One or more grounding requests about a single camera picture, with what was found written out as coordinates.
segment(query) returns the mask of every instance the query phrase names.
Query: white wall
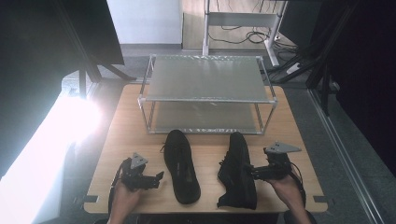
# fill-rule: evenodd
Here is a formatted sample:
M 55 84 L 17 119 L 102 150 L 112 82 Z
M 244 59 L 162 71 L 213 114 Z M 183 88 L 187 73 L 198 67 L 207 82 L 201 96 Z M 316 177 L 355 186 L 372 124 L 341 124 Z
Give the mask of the white wall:
M 107 0 L 120 44 L 181 44 L 181 0 Z

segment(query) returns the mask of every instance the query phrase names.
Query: bright light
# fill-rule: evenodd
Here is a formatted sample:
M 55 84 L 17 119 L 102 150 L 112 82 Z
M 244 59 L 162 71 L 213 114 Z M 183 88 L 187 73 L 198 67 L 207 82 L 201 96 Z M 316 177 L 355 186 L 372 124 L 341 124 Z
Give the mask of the bright light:
M 69 97 L 56 101 L 0 181 L 2 223 L 33 222 L 55 180 L 62 175 L 70 144 L 93 131 L 99 118 L 97 108 L 88 101 Z

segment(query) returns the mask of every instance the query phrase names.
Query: black shoe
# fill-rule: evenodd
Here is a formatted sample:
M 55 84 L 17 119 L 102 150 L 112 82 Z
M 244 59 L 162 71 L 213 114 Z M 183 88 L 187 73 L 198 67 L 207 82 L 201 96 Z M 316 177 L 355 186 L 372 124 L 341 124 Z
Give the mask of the black shoe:
M 226 193 L 219 198 L 218 207 L 256 209 L 257 193 L 250 173 L 248 145 L 241 133 L 230 135 L 230 147 L 220 165 L 218 178 L 225 186 Z
M 177 201 L 183 204 L 198 201 L 201 189 L 192 163 L 190 143 L 183 132 L 173 130 L 168 134 L 163 157 L 172 176 Z

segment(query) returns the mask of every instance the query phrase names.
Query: hand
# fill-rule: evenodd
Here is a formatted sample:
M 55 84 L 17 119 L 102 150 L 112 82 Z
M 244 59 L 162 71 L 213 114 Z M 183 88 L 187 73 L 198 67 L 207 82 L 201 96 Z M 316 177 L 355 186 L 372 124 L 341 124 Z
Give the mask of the hand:
M 117 181 L 107 224 L 122 224 L 139 202 L 141 191 L 142 189 L 130 191 L 120 180 Z
M 276 192 L 276 195 L 289 208 L 297 223 L 311 223 L 308 214 L 305 211 L 301 193 L 294 179 L 290 175 L 287 175 L 280 180 L 266 181 L 272 185 Z

